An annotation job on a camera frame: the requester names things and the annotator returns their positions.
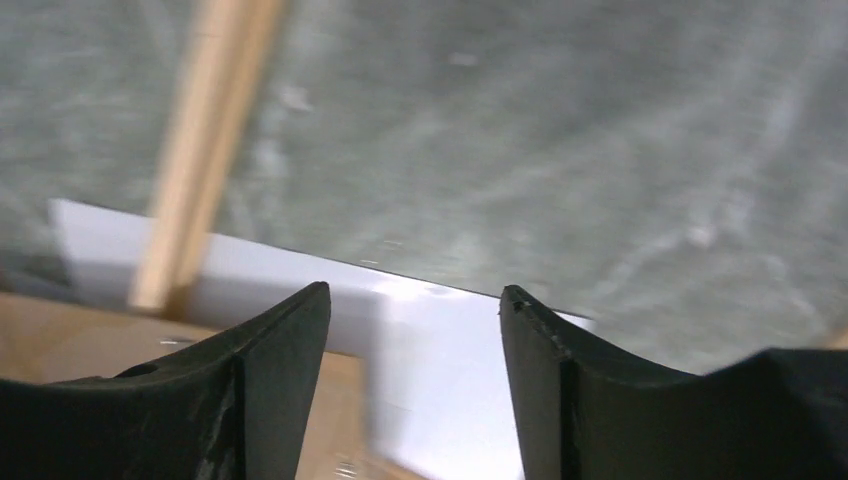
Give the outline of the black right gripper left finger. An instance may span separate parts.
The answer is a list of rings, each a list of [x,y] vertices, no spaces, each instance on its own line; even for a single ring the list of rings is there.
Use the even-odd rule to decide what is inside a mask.
[[[312,283],[113,378],[1,384],[5,479],[292,479],[331,316]]]

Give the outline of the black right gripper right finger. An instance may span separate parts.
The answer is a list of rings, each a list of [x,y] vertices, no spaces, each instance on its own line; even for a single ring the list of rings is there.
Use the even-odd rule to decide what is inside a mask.
[[[643,359],[504,289],[528,479],[843,479],[847,354],[770,348],[706,375]]]

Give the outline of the light wooden picture frame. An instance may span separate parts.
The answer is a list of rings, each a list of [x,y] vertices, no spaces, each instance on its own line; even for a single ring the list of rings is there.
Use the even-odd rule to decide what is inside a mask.
[[[180,319],[272,47],[283,1],[201,1],[160,150],[153,226],[128,296]]]

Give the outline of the white photo paper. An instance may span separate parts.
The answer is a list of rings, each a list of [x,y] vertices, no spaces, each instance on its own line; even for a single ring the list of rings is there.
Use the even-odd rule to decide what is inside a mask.
[[[428,479],[523,475],[495,297],[215,236],[189,325],[220,332],[315,281],[329,351],[365,364],[365,439]]]

